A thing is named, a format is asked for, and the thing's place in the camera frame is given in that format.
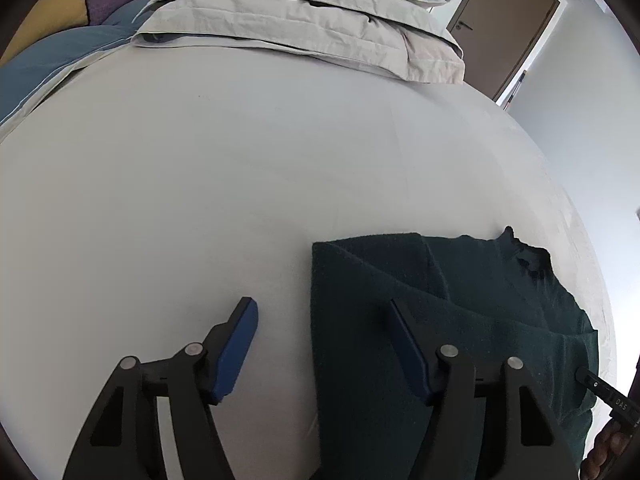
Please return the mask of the right hand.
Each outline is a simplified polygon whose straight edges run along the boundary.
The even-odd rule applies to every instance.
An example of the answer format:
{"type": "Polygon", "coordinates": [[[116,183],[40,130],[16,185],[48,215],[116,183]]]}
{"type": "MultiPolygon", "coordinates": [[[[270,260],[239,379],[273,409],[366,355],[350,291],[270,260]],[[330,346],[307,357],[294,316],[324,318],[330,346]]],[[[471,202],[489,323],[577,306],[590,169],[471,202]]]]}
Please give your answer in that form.
{"type": "Polygon", "coordinates": [[[630,437],[622,431],[620,423],[611,419],[598,433],[593,448],[582,461],[579,479],[597,479],[605,463],[614,456],[620,456],[626,450],[629,441],[630,437]]]}

